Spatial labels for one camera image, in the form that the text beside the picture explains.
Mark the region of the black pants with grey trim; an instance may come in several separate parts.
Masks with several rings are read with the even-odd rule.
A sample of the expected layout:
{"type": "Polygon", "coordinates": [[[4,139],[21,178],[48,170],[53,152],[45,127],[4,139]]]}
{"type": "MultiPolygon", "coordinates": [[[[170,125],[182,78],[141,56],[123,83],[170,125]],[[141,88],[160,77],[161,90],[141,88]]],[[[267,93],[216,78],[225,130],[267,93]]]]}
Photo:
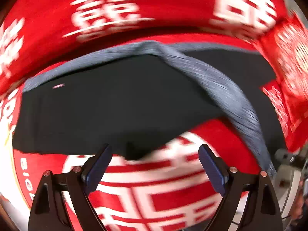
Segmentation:
{"type": "Polygon", "coordinates": [[[95,154],[108,143],[141,159],[194,127],[222,119],[274,175],[285,147],[262,86],[275,73],[257,51],[211,43],[131,43],[28,79],[13,135],[24,153],[95,154]]]}

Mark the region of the red embroidered pillow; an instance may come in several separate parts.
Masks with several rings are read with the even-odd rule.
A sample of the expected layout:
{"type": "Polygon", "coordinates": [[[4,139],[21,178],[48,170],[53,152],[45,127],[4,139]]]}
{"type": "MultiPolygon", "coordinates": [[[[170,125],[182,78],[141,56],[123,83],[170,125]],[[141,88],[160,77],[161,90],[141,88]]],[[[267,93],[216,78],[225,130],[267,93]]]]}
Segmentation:
{"type": "Polygon", "coordinates": [[[307,29],[293,12],[254,46],[276,74],[263,92],[276,110],[287,149],[296,152],[307,142],[307,29]]]}

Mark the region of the red sofa back cushion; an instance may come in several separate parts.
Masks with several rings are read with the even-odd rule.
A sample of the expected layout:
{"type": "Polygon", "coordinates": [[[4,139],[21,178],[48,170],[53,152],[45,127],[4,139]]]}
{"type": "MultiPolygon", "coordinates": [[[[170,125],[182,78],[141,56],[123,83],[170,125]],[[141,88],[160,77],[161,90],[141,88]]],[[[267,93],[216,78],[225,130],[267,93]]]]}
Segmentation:
{"type": "Polygon", "coordinates": [[[201,30],[253,38],[286,15],[284,0],[17,0],[1,25],[1,94],[128,39],[201,30]]]}

